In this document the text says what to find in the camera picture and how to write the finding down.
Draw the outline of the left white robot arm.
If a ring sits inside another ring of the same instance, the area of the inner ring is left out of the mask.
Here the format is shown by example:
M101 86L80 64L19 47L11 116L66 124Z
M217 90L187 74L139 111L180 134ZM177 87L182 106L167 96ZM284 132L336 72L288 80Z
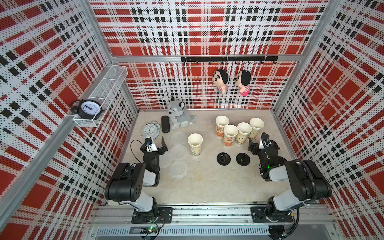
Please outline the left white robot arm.
M139 163L120 163L109 180L105 197L119 205L134 208L131 223L169 224L172 222L173 208L159 207L157 200L144 191L144 187L156 187L160 183L160 156L168 151L164 139L156 147L152 138L146 138L140 150L144 153Z

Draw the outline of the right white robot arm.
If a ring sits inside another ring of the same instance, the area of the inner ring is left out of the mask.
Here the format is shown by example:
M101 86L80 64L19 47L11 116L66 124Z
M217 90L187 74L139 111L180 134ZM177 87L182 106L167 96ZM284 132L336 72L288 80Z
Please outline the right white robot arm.
M291 160L279 156L278 144L262 133L259 143L249 140L248 151L259 157L260 176L267 182L289 181L290 187L270 197L265 206L252 207L255 223L291 223L293 211L332 195L332 188L313 161Z

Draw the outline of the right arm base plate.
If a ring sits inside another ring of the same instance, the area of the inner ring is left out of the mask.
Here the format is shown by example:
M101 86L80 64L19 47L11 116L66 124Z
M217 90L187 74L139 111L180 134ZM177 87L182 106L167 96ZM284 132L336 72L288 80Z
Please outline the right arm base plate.
M266 206L251 207L251 217L254 223L293 223L290 211L278 211Z

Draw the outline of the paper milk tea cup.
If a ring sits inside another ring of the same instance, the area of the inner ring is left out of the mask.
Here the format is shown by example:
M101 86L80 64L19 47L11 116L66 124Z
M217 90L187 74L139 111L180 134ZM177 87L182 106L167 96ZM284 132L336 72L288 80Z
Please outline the paper milk tea cup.
M191 153L194 157L200 156L202 151L203 137L200 134L194 133L187 138Z

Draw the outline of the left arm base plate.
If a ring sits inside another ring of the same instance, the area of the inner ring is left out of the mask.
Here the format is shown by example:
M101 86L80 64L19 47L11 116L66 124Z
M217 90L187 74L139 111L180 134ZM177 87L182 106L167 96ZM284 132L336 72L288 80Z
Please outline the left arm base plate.
M134 210L131 220L132 224L169 224L172 222L173 208L172 207L155 207L149 212L138 212Z

